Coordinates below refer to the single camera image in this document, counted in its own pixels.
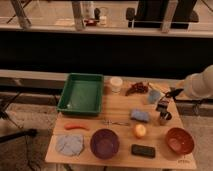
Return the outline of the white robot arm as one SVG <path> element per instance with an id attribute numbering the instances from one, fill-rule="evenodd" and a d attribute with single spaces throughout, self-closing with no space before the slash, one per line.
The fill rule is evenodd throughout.
<path id="1" fill-rule="evenodd" d="M 201 73 L 188 75 L 184 80 L 183 92 L 191 99 L 213 97 L 213 65 Z"/>

